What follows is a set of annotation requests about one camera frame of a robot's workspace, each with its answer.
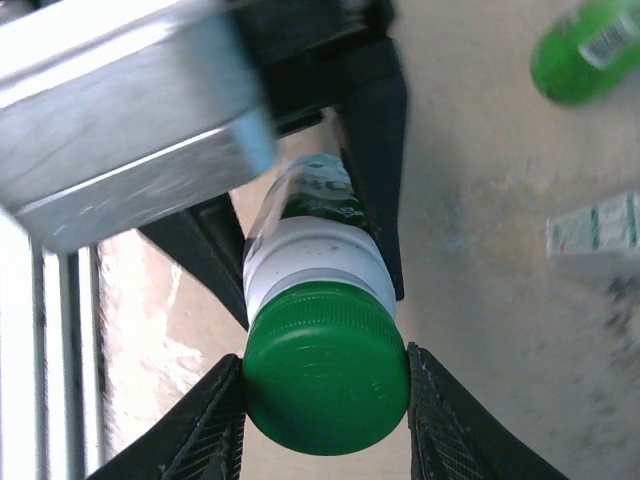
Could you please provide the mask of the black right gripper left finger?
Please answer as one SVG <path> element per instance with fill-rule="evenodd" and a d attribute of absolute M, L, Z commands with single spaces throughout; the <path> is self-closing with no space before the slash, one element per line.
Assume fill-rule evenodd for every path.
<path fill-rule="evenodd" d="M 237 479 L 246 411 L 241 359 L 225 355 L 152 428 L 92 479 Z"/>

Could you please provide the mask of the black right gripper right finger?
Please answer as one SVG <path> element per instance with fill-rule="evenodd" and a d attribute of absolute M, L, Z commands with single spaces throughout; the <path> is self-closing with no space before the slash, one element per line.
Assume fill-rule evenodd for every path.
<path fill-rule="evenodd" d="M 505 428 L 428 350 L 411 342 L 413 479 L 563 479 Z"/>

